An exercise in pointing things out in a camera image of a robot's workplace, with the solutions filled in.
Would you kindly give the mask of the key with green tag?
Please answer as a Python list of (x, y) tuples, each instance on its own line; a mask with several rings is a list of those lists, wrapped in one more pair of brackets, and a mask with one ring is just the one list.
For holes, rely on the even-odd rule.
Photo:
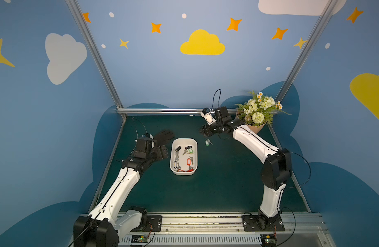
[(206, 143), (206, 146), (210, 146), (210, 145), (213, 144), (209, 139), (206, 139), (206, 140), (205, 140), (205, 143)]
[(186, 155), (186, 154), (194, 154), (193, 146), (186, 146), (186, 147), (184, 148), (184, 153), (183, 153), (183, 155)]

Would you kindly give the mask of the key with black solid tag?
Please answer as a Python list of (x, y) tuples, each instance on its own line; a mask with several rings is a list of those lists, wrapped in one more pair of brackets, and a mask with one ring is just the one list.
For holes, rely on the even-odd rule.
[(175, 161), (176, 161), (176, 162), (179, 161), (179, 153), (180, 153), (180, 150), (181, 150), (181, 146), (178, 146), (178, 147), (175, 149)]

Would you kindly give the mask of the key with red window tag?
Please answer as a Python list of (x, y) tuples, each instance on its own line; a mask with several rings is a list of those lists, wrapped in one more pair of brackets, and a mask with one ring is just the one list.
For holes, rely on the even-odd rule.
[(187, 158), (187, 166), (189, 169), (193, 169), (193, 164), (194, 164), (193, 160), (194, 160), (193, 157)]

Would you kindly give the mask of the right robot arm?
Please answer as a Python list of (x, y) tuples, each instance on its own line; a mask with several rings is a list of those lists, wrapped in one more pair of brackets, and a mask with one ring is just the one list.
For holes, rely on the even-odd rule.
[(291, 154), (263, 140), (239, 118), (233, 119), (226, 107), (215, 110), (204, 108), (201, 116), (206, 120), (200, 132), (205, 137), (214, 134), (231, 134), (233, 138), (262, 162), (261, 180), (264, 184), (263, 200), (258, 210), (257, 224), (266, 229), (280, 216), (280, 204), (288, 179), (292, 176)]

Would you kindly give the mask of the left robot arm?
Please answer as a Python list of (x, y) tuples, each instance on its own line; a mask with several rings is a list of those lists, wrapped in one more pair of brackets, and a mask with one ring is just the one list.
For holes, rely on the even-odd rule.
[(133, 229), (147, 225), (147, 210), (133, 207), (118, 214), (131, 190), (149, 167), (168, 158), (165, 145), (150, 137), (141, 137), (133, 153), (122, 160), (122, 167), (100, 203), (87, 215), (79, 216), (73, 226), (72, 247), (116, 247)]

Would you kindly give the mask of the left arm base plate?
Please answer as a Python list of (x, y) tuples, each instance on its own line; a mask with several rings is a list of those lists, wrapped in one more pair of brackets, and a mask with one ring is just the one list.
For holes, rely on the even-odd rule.
[(140, 226), (131, 230), (132, 232), (160, 232), (162, 227), (161, 215), (151, 215), (147, 216), (147, 220), (144, 223), (141, 223)]

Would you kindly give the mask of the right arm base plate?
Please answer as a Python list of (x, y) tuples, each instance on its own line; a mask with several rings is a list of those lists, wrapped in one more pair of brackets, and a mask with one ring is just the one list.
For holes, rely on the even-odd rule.
[(285, 226), (280, 215), (267, 218), (258, 215), (242, 215), (245, 232), (284, 232)]

